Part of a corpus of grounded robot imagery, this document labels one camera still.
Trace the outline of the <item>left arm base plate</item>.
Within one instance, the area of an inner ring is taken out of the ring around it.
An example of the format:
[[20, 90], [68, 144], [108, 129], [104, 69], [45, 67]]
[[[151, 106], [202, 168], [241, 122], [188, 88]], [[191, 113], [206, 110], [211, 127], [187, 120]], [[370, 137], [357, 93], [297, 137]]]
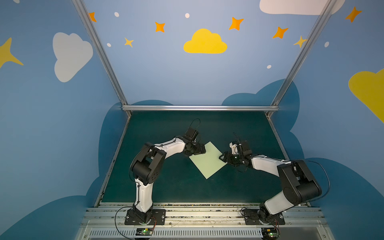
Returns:
[[129, 209], [124, 224], [126, 226], [134, 225], [164, 225], [166, 217], [165, 209], [149, 210], [147, 213], [142, 213], [139, 210]]

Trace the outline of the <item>right side floor rail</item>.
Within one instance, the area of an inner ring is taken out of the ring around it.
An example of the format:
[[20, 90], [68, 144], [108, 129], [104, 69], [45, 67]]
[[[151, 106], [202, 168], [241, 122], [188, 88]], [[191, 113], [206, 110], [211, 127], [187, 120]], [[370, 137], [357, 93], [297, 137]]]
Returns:
[[282, 117], [281, 114], [273, 114], [267, 117], [272, 131], [283, 152], [285, 160], [304, 159], [302, 146], [298, 138], [291, 132], [296, 120]]

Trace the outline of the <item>green circuit board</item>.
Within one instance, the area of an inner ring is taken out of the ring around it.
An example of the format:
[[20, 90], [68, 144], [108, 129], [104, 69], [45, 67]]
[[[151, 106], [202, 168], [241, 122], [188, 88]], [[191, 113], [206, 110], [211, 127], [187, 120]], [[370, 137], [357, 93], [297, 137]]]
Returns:
[[262, 240], [276, 240], [279, 233], [276, 229], [262, 228]]
[[152, 236], [153, 230], [148, 228], [137, 228], [135, 236]]

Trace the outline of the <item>aluminium corner post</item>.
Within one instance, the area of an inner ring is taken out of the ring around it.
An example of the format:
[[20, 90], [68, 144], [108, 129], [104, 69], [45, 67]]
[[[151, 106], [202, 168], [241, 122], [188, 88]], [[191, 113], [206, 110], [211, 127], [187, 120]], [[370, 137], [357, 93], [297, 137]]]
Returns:
[[128, 102], [127, 102], [127, 99], [126, 99], [126, 96], [123, 92], [123, 89], [119, 83], [119, 80], [115, 74], [115, 71], [113, 70], [113, 67], [111, 65], [111, 62], [107, 56], [107, 53], [102, 45], [102, 42], [101, 42], [101, 39], [96, 31], [96, 28], [93, 24], [93, 21], [91, 20], [91, 17], [89, 15], [89, 12], [87, 10], [87, 7], [86, 7], [86, 4], [84, 3], [84, 1], [81, 1], [81, 0], [73, 0], [72, 1], [82, 22], [83, 22], [83, 25], [85, 27], [85, 29], [87, 30], [87, 33], [94, 45], [94, 48], [106, 70], [106, 73], [115, 89], [115, 92], [122, 104], [122, 107], [124, 106], [127, 106], [128, 105]]
[[336, 3], [337, 3], [336, 0], [330, 0], [330, 1], [326, 2], [323, 10], [321, 11], [321, 14], [319, 15], [317, 21], [315, 22], [312, 30], [310, 31], [310, 33], [308, 35], [308, 38], [307, 38], [307, 41], [305, 42], [305, 45], [301, 48], [292, 68], [290, 69], [288, 75], [286, 76], [285, 80], [283, 81], [281, 87], [279, 88], [276, 96], [274, 97], [274, 99], [271, 103], [271, 107], [274, 107], [277, 110], [268, 111], [266, 113], [266, 116], [269, 120], [271, 119], [274, 112], [277, 112], [279, 110], [279, 104], [280, 104], [281, 100], [283, 99], [285, 93], [287, 92], [288, 88], [290, 87], [291, 83], [293, 82], [294, 78], [296, 77], [297, 73], [299, 72], [301, 66], [303, 65], [308, 54], [310, 53], [316, 40], [320, 36], [322, 30], [324, 29], [324, 27], [326, 26], [330, 17], [332, 16], [332, 11], [333, 11]]

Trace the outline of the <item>light green paper sheet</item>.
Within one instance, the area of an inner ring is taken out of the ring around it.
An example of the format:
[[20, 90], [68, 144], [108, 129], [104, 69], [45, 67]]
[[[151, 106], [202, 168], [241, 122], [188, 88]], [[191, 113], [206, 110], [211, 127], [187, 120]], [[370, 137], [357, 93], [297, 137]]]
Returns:
[[219, 159], [222, 153], [212, 142], [205, 144], [206, 153], [192, 155], [189, 158], [207, 180], [223, 168], [227, 163]]

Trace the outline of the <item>aluminium back frame rail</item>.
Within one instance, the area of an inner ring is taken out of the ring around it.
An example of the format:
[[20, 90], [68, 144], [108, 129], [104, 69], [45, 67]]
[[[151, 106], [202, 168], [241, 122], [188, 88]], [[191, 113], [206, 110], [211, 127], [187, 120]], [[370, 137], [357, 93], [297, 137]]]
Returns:
[[278, 106], [161, 106], [123, 105], [124, 111], [231, 111], [231, 112], [277, 112]]

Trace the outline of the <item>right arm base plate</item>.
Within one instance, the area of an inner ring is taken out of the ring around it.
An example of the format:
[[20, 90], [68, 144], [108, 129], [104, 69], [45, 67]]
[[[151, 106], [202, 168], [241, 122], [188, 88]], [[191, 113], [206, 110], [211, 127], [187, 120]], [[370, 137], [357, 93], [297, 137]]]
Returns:
[[245, 219], [246, 225], [285, 225], [285, 219], [282, 213], [270, 215], [268, 212], [260, 209], [242, 208], [241, 216]]

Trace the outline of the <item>aluminium left corner post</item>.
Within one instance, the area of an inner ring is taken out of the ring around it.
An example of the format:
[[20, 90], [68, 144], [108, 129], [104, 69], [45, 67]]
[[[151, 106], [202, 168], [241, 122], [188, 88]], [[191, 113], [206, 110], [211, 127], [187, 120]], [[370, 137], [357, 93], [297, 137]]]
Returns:
[[128, 102], [127, 102], [127, 99], [126, 99], [126, 96], [123, 92], [123, 89], [119, 83], [119, 80], [115, 74], [115, 71], [113, 70], [113, 67], [111, 65], [111, 62], [107, 56], [107, 53], [102, 45], [102, 42], [101, 42], [101, 39], [96, 31], [96, 28], [93, 24], [93, 21], [91, 20], [91, 17], [89, 15], [89, 12], [87, 10], [87, 7], [86, 7], [86, 4], [84, 3], [84, 1], [81, 1], [81, 0], [73, 0], [72, 1], [82, 22], [83, 22], [83, 25], [85, 27], [85, 29], [87, 30], [87, 33], [94, 45], [94, 48], [106, 70], [106, 73], [115, 89], [115, 92], [122, 104], [122, 107], [124, 106], [127, 106], [128, 105]]

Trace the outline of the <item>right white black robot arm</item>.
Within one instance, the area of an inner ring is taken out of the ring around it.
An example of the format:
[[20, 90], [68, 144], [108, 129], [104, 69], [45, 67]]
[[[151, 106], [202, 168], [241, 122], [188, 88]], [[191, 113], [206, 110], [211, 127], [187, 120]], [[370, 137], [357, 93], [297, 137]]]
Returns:
[[279, 177], [282, 191], [260, 204], [248, 217], [261, 225], [284, 224], [282, 212], [322, 195], [322, 189], [303, 160], [287, 161], [265, 155], [245, 155], [236, 150], [219, 159], [234, 167], [245, 166]]

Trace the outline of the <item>right green circuit board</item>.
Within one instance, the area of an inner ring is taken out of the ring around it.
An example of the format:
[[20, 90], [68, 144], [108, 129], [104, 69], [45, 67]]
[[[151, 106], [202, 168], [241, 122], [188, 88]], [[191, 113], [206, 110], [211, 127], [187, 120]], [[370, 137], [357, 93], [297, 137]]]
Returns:
[[279, 233], [276, 229], [262, 228], [262, 240], [276, 240]]

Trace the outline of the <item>aluminium right corner post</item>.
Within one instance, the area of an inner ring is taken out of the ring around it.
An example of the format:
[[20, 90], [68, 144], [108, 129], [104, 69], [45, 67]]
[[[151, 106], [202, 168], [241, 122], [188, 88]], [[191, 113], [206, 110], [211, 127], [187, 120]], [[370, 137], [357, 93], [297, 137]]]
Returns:
[[285, 80], [283, 81], [281, 87], [279, 88], [276, 96], [274, 97], [274, 99], [271, 103], [271, 107], [274, 107], [277, 110], [268, 111], [266, 113], [266, 116], [269, 120], [271, 119], [274, 112], [277, 112], [279, 110], [279, 104], [280, 104], [281, 100], [283, 99], [285, 93], [287, 92], [288, 88], [290, 87], [291, 83], [293, 82], [294, 78], [296, 77], [297, 73], [299, 72], [301, 66], [303, 65], [308, 54], [310, 53], [316, 40], [320, 36], [322, 30], [324, 29], [324, 27], [326, 26], [330, 17], [332, 16], [332, 11], [333, 11], [336, 3], [337, 3], [336, 0], [330, 0], [330, 1], [326, 2], [323, 10], [321, 11], [321, 14], [319, 15], [317, 21], [315, 22], [312, 30], [310, 31], [310, 33], [308, 35], [308, 38], [307, 38], [307, 41], [305, 42], [305, 45], [301, 48], [292, 68], [290, 69], [288, 75], [286, 76]]

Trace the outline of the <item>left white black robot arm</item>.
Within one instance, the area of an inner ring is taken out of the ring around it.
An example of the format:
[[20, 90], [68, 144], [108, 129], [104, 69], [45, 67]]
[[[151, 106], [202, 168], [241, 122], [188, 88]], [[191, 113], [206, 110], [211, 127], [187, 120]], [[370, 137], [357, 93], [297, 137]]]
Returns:
[[184, 137], [174, 137], [161, 143], [146, 143], [131, 163], [136, 184], [136, 200], [133, 205], [134, 216], [139, 223], [147, 224], [153, 214], [153, 184], [157, 180], [166, 158], [175, 154], [187, 157], [206, 153], [205, 145]]

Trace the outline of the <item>aluminium front rail platform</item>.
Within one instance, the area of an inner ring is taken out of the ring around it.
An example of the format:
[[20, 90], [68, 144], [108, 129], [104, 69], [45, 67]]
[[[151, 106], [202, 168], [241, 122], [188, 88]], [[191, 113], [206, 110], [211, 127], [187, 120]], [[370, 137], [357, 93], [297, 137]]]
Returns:
[[[334, 235], [320, 208], [302, 205], [282, 212], [285, 225], [246, 225], [242, 208], [256, 203], [157, 203], [165, 209], [164, 225], [126, 226], [131, 204], [101, 203], [89, 208], [76, 235], [78, 240], [262, 240], [262, 228], [276, 229], [277, 240], [332, 240]], [[137, 228], [152, 236], [135, 236]]]

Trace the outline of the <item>left side floor rail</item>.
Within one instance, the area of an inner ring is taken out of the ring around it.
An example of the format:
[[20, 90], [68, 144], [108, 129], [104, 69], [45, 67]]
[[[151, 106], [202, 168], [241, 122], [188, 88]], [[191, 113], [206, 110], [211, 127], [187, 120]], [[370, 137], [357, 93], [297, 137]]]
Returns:
[[119, 151], [121, 149], [121, 146], [122, 146], [122, 143], [124, 141], [124, 137], [125, 137], [125, 134], [126, 134], [126, 131], [127, 131], [127, 128], [128, 128], [128, 125], [129, 125], [129, 122], [130, 122], [130, 119], [131, 119], [131, 116], [128, 115], [128, 118], [127, 118], [127, 121], [125, 123], [125, 126], [124, 126], [124, 129], [123, 129], [123, 132], [122, 132], [122, 135], [120, 137], [120, 140], [119, 140], [119, 143], [117, 145], [117, 148], [115, 150], [115, 153], [114, 153], [114, 156], [112, 158], [112, 161], [110, 163], [110, 166], [109, 166], [109, 169], [106, 173], [106, 176], [104, 178], [104, 181], [103, 181], [103, 184], [101, 186], [101, 189], [100, 189], [100, 192], [98, 194], [98, 197], [95, 201], [95, 204], [94, 204], [94, 208], [98, 208], [100, 203], [102, 202], [103, 200], [103, 197], [105, 195], [105, 191], [106, 191], [106, 188], [107, 188], [107, 185], [108, 185], [108, 182], [110, 180], [110, 177], [111, 177], [111, 174], [112, 174], [112, 171], [113, 171], [113, 168], [114, 168], [114, 165], [116, 163], [116, 160], [117, 160], [117, 157], [118, 157], [118, 154], [119, 154]]

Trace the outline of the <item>floor rail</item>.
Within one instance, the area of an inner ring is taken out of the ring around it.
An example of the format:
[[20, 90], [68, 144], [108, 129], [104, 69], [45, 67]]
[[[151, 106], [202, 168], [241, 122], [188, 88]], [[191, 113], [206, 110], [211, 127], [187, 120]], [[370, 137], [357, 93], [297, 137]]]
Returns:
[[296, 120], [282, 117], [281, 114], [273, 114], [267, 117], [272, 131], [283, 152], [285, 160], [304, 159], [302, 146], [298, 138], [291, 132]]
[[98, 208], [100, 203], [102, 202], [103, 200], [103, 197], [105, 195], [105, 191], [106, 191], [106, 188], [107, 188], [107, 185], [108, 185], [108, 182], [110, 180], [110, 177], [111, 177], [111, 174], [112, 174], [112, 171], [113, 171], [113, 168], [114, 168], [114, 165], [116, 163], [116, 160], [117, 160], [117, 157], [118, 157], [118, 154], [119, 154], [119, 151], [121, 149], [121, 146], [122, 146], [122, 143], [124, 141], [124, 137], [125, 137], [125, 134], [126, 134], [126, 131], [127, 131], [127, 128], [128, 128], [128, 125], [129, 125], [129, 122], [130, 122], [130, 119], [131, 119], [131, 116], [128, 115], [128, 118], [127, 118], [127, 121], [125, 123], [125, 126], [124, 126], [124, 129], [123, 129], [123, 132], [122, 132], [122, 135], [120, 137], [120, 140], [119, 140], [119, 143], [117, 145], [117, 148], [115, 150], [115, 153], [114, 153], [114, 156], [112, 158], [112, 161], [110, 163], [110, 166], [109, 166], [109, 169], [106, 173], [106, 176], [104, 178], [104, 181], [103, 181], [103, 184], [101, 186], [101, 189], [100, 189], [100, 192], [98, 194], [98, 197], [95, 201], [95, 204], [94, 204], [94, 208]]

